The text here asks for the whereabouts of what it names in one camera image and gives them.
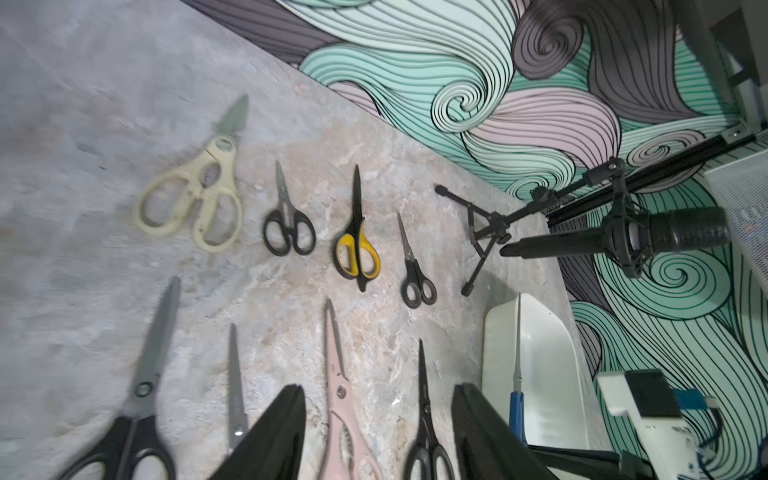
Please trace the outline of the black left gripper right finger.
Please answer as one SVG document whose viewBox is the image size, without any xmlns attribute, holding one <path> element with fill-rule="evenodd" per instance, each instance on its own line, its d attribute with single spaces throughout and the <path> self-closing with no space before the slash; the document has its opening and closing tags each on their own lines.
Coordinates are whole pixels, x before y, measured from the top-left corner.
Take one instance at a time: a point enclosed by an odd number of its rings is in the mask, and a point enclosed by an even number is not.
<svg viewBox="0 0 768 480">
<path fill-rule="evenodd" d="M 474 384 L 454 387 L 451 414 L 462 479 L 543 478 L 543 466 Z"/>
</svg>

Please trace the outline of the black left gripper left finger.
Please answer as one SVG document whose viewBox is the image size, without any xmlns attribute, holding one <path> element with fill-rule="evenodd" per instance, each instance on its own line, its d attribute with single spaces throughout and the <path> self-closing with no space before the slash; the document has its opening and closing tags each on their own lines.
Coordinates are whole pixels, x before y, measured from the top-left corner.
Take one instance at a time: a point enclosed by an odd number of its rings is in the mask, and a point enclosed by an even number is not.
<svg viewBox="0 0 768 480">
<path fill-rule="evenodd" d="M 297 479 L 305 427 L 304 389 L 286 385 L 210 479 Z"/>
</svg>

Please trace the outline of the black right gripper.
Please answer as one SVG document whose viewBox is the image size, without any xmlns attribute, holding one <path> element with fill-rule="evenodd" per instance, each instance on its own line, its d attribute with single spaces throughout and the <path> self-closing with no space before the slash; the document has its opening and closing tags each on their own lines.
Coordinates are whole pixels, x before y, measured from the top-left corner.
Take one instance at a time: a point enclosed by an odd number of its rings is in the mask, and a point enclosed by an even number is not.
<svg viewBox="0 0 768 480">
<path fill-rule="evenodd" d="M 649 461 L 629 452 L 584 450 L 529 445 L 528 449 L 548 468 L 586 479 L 653 479 Z"/>
</svg>

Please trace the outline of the dark blue handled scissors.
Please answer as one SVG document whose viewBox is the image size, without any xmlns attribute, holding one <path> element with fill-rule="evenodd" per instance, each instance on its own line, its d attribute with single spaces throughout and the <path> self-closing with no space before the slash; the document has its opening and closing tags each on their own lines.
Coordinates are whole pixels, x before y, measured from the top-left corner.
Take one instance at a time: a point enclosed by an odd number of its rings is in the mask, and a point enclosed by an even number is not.
<svg viewBox="0 0 768 480">
<path fill-rule="evenodd" d="M 237 327 L 230 324 L 228 353 L 228 442 L 233 453 L 247 434 L 249 422 L 245 412 L 242 375 L 239 363 Z"/>
</svg>

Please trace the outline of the slim black scissors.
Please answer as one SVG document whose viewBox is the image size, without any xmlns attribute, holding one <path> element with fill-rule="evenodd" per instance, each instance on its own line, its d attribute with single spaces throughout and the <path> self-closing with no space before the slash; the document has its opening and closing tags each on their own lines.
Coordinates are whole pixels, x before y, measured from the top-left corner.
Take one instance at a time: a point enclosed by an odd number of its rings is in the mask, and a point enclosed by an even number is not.
<svg viewBox="0 0 768 480">
<path fill-rule="evenodd" d="M 415 440 L 409 449 L 405 468 L 404 479 L 410 479 L 417 463 L 421 464 L 421 479 L 438 479 L 438 464 L 442 461 L 446 467 L 445 479 L 454 479 L 455 473 L 445 448 L 440 444 L 436 436 L 432 419 L 431 400 L 428 389 L 428 375 L 423 341 L 419 340 L 418 362 L 418 400 L 419 400 L 419 424 Z"/>
</svg>

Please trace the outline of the pink bladed scissors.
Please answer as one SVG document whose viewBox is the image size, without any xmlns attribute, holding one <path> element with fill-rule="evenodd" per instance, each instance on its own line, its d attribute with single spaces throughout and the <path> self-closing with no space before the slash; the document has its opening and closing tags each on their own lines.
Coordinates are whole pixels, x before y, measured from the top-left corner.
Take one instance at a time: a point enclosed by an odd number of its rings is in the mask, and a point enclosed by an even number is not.
<svg viewBox="0 0 768 480">
<path fill-rule="evenodd" d="M 345 373 L 335 310 L 330 298 L 324 305 L 328 435 L 320 479 L 360 479 L 369 467 L 382 479 L 380 467 L 357 423 L 353 389 Z"/>
</svg>

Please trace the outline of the large black handled scissors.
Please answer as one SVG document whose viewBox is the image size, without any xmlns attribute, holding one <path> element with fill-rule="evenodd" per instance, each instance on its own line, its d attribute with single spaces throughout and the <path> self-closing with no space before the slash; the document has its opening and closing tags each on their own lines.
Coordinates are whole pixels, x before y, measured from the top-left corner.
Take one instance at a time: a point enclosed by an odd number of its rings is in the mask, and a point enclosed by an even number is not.
<svg viewBox="0 0 768 480">
<path fill-rule="evenodd" d="M 142 460 L 156 458 L 166 477 L 177 477 L 173 457 L 157 431 L 156 397 L 179 307 L 181 280 L 169 281 L 146 337 L 126 401 L 112 426 L 59 475 L 71 479 L 87 466 L 103 466 L 104 479 L 132 479 Z"/>
</svg>

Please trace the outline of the yellow black handled scissors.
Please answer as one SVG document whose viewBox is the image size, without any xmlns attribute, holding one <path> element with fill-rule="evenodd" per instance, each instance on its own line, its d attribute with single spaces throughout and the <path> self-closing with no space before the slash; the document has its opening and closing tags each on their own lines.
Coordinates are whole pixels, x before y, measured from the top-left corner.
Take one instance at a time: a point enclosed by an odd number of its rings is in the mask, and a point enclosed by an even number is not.
<svg viewBox="0 0 768 480">
<path fill-rule="evenodd" d="M 365 292 L 367 284 L 381 272 L 381 259 L 364 231 L 362 188 L 359 166 L 353 175 L 351 219 L 346 229 L 336 238 L 333 262 L 338 273 L 347 280 L 355 280 L 358 289 Z"/>
</svg>

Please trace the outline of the small black scissors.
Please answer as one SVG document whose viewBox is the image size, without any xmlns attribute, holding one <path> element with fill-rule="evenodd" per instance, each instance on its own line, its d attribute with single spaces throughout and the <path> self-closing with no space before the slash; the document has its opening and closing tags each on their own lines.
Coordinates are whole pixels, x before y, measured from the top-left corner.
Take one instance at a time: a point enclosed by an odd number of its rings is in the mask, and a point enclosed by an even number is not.
<svg viewBox="0 0 768 480">
<path fill-rule="evenodd" d="M 263 223 L 262 237 L 265 246 L 268 251 L 275 256 L 286 256 L 291 250 L 294 250 L 301 256 L 308 256 L 314 251 L 317 241 L 314 225 L 307 215 L 297 210 L 291 202 L 285 175 L 279 161 L 275 161 L 275 169 L 276 184 L 278 188 L 278 204 L 274 210 L 267 214 Z M 269 241 L 267 230 L 271 223 L 274 223 L 279 227 L 283 239 L 282 247 L 275 247 Z M 310 242 L 307 247 L 300 246 L 299 238 L 301 225 L 304 225 L 309 232 Z"/>
</svg>

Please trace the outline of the cream handled kitchen scissors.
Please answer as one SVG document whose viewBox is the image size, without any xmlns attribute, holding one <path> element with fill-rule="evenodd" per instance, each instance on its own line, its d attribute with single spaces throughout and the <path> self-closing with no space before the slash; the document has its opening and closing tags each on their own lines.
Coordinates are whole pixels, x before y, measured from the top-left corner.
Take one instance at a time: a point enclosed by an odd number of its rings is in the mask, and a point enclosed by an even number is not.
<svg viewBox="0 0 768 480">
<path fill-rule="evenodd" d="M 141 192 L 132 210 L 133 220 L 139 229 L 155 236 L 173 234 L 184 225 L 193 205 L 199 203 L 198 217 L 192 227 L 192 236 L 197 246 L 208 253 L 219 253 L 236 242 L 243 225 L 243 207 L 235 181 L 238 152 L 236 134 L 245 128 L 248 111 L 249 95 L 244 93 L 228 108 L 217 124 L 215 133 L 195 158 L 156 177 Z M 174 202 L 168 219 L 160 224 L 149 223 L 145 219 L 147 200 L 162 184 L 175 178 L 184 180 L 186 186 Z M 213 244 L 206 236 L 222 196 L 230 198 L 234 203 L 235 225 L 226 240 Z"/>
</svg>

